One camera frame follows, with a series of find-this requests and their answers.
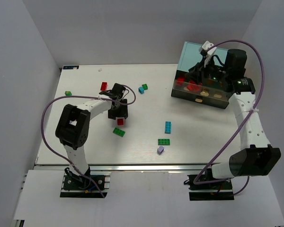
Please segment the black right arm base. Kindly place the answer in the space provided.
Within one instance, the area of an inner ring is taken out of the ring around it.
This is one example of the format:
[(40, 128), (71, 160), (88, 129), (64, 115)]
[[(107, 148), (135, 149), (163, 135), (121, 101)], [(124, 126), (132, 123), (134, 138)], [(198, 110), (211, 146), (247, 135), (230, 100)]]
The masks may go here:
[(231, 182), (193, 184), (197, 175), (188, 175), (183, 185), (189, 189), (190, 201), (231, 201), (234, 200)]

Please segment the small red square lego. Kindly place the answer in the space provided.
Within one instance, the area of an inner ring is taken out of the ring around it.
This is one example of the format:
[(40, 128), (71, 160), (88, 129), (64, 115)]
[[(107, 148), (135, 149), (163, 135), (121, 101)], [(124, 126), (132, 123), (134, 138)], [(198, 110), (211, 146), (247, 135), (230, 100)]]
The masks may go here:
[(117, 119), (117, 125), (118, 126), (121, 126), (121, 125), (124, 125), (124, 119)]

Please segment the green long lego brick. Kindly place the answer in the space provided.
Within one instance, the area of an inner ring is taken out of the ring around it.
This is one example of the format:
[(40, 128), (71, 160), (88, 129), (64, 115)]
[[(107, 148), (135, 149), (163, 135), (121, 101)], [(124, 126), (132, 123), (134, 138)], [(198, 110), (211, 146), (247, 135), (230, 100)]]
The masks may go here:
[(170, 139), (158, 139), (158, 145), (170, 145)]

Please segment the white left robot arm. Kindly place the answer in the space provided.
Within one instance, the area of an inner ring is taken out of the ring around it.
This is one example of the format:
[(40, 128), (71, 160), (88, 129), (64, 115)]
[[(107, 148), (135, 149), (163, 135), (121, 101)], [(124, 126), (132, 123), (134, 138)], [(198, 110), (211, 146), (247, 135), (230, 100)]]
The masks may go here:
[(90, 175), (84, 151), (89, 135), (89, 122), (103, 112), (108, 113), (109, 119), (125, 120), (128, 117), (127, 99), (119, 102), (90, 100), (80, 105), (67, 104), (63, 108), (55, 135), (67, 152), (72, 173)]

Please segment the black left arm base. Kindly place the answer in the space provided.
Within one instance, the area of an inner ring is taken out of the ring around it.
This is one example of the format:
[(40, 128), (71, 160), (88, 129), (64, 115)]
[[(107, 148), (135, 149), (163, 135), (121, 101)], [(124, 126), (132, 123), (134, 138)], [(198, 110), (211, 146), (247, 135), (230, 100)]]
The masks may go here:
[(103, 199), (107, 196), (109, 189), (109, 175), (90, 175), (95, 183), (82, 177), (75, 175), (70, 168), (64, 170), (62, 186), (60, 191), (61, 198), (94, 198)]

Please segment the red rounded lego brick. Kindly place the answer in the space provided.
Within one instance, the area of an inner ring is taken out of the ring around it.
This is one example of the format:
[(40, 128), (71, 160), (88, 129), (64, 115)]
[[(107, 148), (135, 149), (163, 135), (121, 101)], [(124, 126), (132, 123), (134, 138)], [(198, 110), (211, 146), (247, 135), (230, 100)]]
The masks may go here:
[(188, 82), (188, 85), (186, 88), (188, 89), (188, 91), (196, 92), (196, 93), (198, 93), (201, 90), (201, 87), (192, 80)]

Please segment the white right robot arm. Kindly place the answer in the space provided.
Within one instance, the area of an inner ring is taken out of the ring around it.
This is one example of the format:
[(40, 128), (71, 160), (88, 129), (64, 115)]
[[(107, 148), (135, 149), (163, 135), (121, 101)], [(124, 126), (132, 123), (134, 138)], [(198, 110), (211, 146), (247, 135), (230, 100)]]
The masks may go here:
[(266, 176), (281, 157), (279, 148), (272, 147), (266, 137), (258, 114), (260, 95), (255, 94), (253, 81), (244, 76), (247, 54), (244, 50), (229, 49), (224, 68), (227, 81), (234, 91), (229, 98), (238, 129), (229, 139), (240, 136), (240, 151), (227, 162), (214, 164), (211, 160), (194, 179), (194, 184), (210, 184), (238, 176)]

